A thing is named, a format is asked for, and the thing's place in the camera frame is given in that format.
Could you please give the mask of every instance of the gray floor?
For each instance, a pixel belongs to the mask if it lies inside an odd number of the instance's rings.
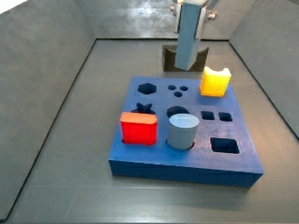
[[[107,151],[133,75],[164,73],[162,44],[97,41],[7,222],[297,222],[299,145],[228,42],[204,42],[228,67],[265,175],[250,189],[111,177]]]

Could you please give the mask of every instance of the blue foam block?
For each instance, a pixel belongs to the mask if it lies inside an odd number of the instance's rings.
[[[137,91],[145,83],[156,86],[150,94]],[[254,184],[264,170],[232,88],[228,87],[222,98],[216,98],[201,96],[198,85],[198,80],[132,78],[121,112],[134,110],[138,102],[152,103],[157,141],[152,146],[124,144],[117,125],[107,156],[113,175],[225,186],[250,187]],[[200,125],[193,147],[176,150],[165,142],[166,114],[185,110],[198,117]]]

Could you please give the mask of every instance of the small circular hole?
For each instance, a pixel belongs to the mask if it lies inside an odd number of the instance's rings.
[[[176,89],[176,86],[169,85],[169,86],[168,86],[168,89],[169,89],[169,90],[174,90],[174,89]]]
[[[181,91],[186,91],[188,88],[186,88],[185,86],[180,86],[180,90],[181,90]]]
[[[182,96],[182,93],[180,93],[180,92],[174,92],[173,95],[174,95],[176,97],[181,97],[181,96]]]

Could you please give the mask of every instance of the gray cylinder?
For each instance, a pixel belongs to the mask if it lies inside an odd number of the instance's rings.
[[[193,138],[200,120],[194,115],[176,114],[169,118],[166,143],[177,150],[188,150],[193,144]]]

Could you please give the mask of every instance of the dark hole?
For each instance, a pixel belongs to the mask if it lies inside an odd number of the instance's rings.
[[[174,92],[173,95],[174,95],[176,97],[181,97],[181,96],[182,96],[182,93],[180,93],[180,92]]]
[[[181,87],[180,87],[180,90],[181,90],[181,91],[186,91],[188,88],[186,88],[185,86],[181,86]]]
[[[166,109],[166,116],[170,118],[170,116],[177,115],[177,114],[189,114],[189,111],[180,106],[173,106]]]
[[[200,117],[202,120],[214,120],[213,113],[210,111],[201,111]]]
[[[218,119],[220,119],[222,122],[232,122],[232,118],[230,118],[229,113],[218,112]]]
[[[209,144],[214,152],[238,154],[238,146],[234,139],[212,137]]]
[[[169,90],[174,90],[174,89],[176,89],[176,86],[169,85],[169,86],[168,86],[168,89],[169,89]]]
[[[153,85],[150,83],[138,85],[137,91],[144,95],[149,95],[156,92],[156,85]]]
[[[152,103],[142,104],[142,103],[138,102],[136,104],[136,109],[133,109],[130,112],[153,115],[154,112],[152,111],[152,106],[153,106]]]

